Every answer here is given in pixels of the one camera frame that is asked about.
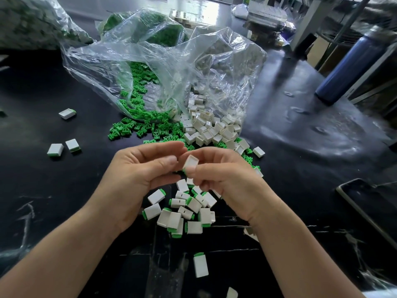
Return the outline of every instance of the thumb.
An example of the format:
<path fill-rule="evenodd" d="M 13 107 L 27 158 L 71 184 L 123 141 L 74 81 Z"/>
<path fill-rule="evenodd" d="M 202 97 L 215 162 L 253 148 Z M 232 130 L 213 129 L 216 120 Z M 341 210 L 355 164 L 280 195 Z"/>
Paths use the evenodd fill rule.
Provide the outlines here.
<path fill-rule="evenodd" d="M 143 165 L 143 175 L 145 179 L 151 181 L 156 177 L 173 171 L 173 168 L 177 163 L 177 158 L 174 155 L 149 161 Z"/>
<path fill-rule="evenodd" d="M 185 172 L 188 178 L 209 181 L 225 181 L 233 171 L 232 163 L 204 163 L 195 167 L 186 167 Z"/>

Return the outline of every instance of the person's left hand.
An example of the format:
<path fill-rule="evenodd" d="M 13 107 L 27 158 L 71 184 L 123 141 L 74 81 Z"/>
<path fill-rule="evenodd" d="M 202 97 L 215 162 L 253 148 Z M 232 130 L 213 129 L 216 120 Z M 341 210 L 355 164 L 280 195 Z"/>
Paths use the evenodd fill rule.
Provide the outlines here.
<path fill-rule="evenodd" d="M 119 150 L 84 206 L 126 230 L 136 219 L 149 190 L 175 183 L 177 159 L 187 148 L 181 141 L 148 143 Z"/>

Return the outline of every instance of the blue water bottle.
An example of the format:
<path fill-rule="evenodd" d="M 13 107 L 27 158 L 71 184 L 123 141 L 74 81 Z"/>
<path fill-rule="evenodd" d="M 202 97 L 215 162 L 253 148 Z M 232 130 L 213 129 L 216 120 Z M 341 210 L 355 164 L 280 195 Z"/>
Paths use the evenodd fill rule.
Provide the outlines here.
<path fill-rule="evenodd" d="M 317 97 L 332 105 L 385 53 L 396 33 L 373 26 L 345 55 L 316 90 Z"/>

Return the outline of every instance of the fingernail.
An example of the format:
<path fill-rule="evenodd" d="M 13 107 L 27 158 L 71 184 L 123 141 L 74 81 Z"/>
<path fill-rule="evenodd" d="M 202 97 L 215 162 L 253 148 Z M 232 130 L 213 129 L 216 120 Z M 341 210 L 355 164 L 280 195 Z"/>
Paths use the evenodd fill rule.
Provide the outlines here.
<path fill-rule="evenodd" d="M 166 164 L 171 165 L 171 164 L 175 164 L 177 162 L 177 158 L 174 155 L 166 156 L 164 161 Z"/>
<path fill-rule="evenodd" d="M 188 167 L 185 168 L 185 172 L 188 175 L 193 175 L 195 170 L 196 170 L 195 166 L 188 166 Z"/>

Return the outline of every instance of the hand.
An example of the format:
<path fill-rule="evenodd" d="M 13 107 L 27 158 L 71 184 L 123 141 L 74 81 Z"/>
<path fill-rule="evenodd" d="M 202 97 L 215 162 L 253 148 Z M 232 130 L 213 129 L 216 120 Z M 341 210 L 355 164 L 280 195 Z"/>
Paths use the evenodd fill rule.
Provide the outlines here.
<path fill-rule="evenodd" d="M 171 172 L 175 171 L 177 158 L 186 151 L 181 141 L 119 150 L 84 207 L 110 218 L 116 231 L 123 232 L 136 219 L 149 190 L 180 180 Z"/>
<path fill-rule="evenodd" d="M 186 167 L 188 178 L 203 191 L 216 190 L 236 214 L 251 223 L 259 209 L 278 202 L 280 198 L 239 154 L 231 149 L 203 147 L 182 155 L 183 165 L 189 155 L 199 165 Z"/>

